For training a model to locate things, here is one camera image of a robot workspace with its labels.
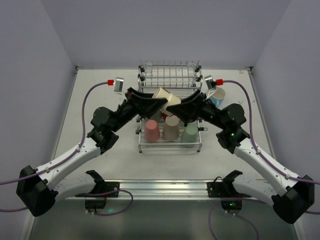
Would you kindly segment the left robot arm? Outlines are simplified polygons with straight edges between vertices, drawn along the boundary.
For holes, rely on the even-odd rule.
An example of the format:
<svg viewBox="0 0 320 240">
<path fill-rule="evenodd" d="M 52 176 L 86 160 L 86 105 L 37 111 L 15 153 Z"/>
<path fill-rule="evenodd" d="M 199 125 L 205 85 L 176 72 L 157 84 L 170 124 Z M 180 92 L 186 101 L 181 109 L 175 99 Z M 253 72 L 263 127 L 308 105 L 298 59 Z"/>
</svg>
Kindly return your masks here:
<svg viewBox="0 0 320 240">
<path fill-rule="evenodd" d="M 115 133 L 135 116 L 151 117 L 167 102 L 165 97 L 154 98 L 151 93 L 140 93 L 130 87 L 116 111 L 103 106 L 94 111 L 90 122 L 93 128 L 82 135 L 80 143 L 37 168 L 29 165 L 23 168 L 16 194 L 34 217 L 49 211 L 59 200 L 76 195 L 104 195 L 105 181 L 94 170 L 88 170 L 76 179 L 66 177 L 111 149 L 119 139 Z"/>
</svg>

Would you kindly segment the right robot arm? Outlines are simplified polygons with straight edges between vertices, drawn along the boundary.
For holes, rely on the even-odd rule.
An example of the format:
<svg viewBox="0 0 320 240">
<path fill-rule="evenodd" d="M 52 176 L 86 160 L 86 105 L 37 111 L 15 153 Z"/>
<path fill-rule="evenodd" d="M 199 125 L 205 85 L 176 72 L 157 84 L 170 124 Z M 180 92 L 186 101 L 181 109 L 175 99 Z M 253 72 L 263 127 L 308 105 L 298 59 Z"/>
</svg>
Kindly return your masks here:
<svg viewBox="0 0 320 240">
<path fill-rule="evenodd" d="M 218 109 L 198 90 L 180 104 L 166 109 L 185 124 L 200 118 L 220 128 L 221 132 L 216 137 L 221 147 L 249 164 L 270 186 L 267 188 L 234 171 L 226 177 L 232 191 L 265 202 L 288 224 L 294 224 L 314 204 L 313 179 L 308 175 L 300 176 L 281 165 L 254 142 L 253 135 L 241 127 L 246 118 L 240 104 L 233 103 Z"/>
</svg>

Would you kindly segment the pink tumbler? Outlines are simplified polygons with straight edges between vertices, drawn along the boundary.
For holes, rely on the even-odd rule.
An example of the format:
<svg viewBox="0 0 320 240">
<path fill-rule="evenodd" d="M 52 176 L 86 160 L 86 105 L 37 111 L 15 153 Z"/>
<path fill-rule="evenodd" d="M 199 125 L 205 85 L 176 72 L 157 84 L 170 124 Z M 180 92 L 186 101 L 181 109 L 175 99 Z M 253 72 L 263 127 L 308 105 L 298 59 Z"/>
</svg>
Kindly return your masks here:
<svg viewBox="0 0 320 240">
<path fill-rule="evenodd" d="M 154 143 L 160 138 L 160 129 L 155 120 L 148 120 L 146 122 L 144 136 L 149 143 Z"/>
</svg>

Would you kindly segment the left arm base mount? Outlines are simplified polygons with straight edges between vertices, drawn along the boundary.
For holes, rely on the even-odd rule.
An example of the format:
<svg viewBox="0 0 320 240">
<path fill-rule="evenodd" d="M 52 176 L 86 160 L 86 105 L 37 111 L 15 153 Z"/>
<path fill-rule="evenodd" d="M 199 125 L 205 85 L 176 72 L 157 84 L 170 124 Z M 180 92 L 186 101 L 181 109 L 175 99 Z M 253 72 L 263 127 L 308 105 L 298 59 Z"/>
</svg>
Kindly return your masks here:
<svg viewBox="0 0 320 240">
<path fill-rule="evenodd" d="M 95 170 L 88 170 L 85 173 L 90 175 L 95 182 L 93 190 L 89 192 L 90 194 L 102 194 L 115 191 L 120 188 L 120 183 L 118 181 L 105 181 Z M 97 213 L 97 210 L 105 208 L 108 196 L 111 198 L 117 198 L 118 195 L 119 193 L 115 192 L 99 196 L 102 200 L 85 200 L 85 209 L 87 211 Z"/>
</svg>

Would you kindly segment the light blue mug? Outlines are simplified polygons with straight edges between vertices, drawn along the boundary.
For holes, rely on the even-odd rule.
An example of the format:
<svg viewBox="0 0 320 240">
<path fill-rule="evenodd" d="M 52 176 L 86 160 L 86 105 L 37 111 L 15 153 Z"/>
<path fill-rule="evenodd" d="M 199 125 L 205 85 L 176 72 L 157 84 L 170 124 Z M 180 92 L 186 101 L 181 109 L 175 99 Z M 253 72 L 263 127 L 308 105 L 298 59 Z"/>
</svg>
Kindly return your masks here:
<svg viewBox="0 0 320 240">
<path fill-rule="evenodd" d="M 223 88 L 217 87 L 206 91 L 206 99 L 210 100 L 217 108 L 222 104 L 225 99 L 226 92 Z"/>
</svg>

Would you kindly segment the cream and brown cup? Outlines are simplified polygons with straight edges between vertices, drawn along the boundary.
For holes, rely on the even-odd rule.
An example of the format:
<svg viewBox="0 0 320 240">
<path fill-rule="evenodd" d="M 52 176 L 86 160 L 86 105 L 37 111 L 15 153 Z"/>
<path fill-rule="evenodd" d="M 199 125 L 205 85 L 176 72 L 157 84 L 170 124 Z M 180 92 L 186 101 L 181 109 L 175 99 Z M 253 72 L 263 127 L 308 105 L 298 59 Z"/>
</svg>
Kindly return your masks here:
<svg viewBox="0 0 320 240">
<path fill-rule="evenodd" d="M 165 113 L 168 115 L 168 117 L 171 117 L 173 114 L 167 110 L 167 107 L 178 105 L 181 103 L 181 99 L 167 91 L 166 89 L 159 87 L 156 92 L 152 96 L 153 99 L 166 99 L 167 103 L 164 104 L 164 106 L 160 109 L 162 113 Z"/>
</svg>

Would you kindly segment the beige tumbler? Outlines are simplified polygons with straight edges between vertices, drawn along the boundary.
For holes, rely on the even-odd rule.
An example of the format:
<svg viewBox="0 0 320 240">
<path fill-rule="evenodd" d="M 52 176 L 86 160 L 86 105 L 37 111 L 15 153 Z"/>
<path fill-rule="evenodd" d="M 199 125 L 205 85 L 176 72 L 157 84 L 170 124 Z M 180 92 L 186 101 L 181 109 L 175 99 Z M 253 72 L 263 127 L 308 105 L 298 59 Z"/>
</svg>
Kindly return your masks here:
<svg viewBox="0 0 320 240">
<path fill-rule="evenodd" d="M 165 119 L 162 136 L 166 141 L 175 141 L 180 133 L 179 118 L 175 115 L 168 116 Z"/>
</svg>

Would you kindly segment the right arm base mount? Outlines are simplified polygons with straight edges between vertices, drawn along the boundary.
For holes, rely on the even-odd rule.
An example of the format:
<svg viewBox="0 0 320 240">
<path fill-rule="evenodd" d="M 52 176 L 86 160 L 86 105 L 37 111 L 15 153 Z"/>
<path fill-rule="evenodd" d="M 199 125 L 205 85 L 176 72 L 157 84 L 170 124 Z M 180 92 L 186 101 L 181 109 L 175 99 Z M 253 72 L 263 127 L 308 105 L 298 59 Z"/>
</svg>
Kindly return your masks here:
<svg viewBox="0 0 320 240">
<path fill-rule="evenodd" d="M 225 177 L 217 176 L 214 180 L 206 183 L 206 190 L 209 198 L 227 199 L 220 202 L 221 207 L 228 213 L 238 214 L 243 207 L 241 200 L 231 200 L 231 198 L 242 198 L 244 195 L 233 187 L 236 177 L 243 173 L 233 170 Z"/>
</svg>

